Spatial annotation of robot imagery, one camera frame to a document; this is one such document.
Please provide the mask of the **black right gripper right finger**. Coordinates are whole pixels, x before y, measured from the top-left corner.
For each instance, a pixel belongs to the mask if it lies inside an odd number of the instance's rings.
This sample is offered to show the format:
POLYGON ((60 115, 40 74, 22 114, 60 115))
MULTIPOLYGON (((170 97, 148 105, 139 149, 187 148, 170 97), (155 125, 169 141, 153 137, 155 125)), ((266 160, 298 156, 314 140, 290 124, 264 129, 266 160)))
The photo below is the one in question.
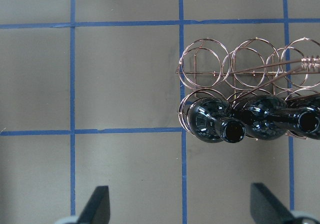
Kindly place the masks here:
POLYGON ((294 216, 263 184, 250 185, 250 215, 255 224, 292 224, 294 216))

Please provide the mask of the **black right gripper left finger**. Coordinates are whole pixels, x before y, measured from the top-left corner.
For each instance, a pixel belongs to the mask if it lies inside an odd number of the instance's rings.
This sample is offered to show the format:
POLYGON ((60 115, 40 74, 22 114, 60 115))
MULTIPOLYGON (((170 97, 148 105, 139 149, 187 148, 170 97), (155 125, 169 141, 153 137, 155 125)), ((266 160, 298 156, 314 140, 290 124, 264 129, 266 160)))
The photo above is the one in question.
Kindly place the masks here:
POLYGON ((108 224, 111 218, 109 187, 97 186, 82 210, 78 224, 108 224))

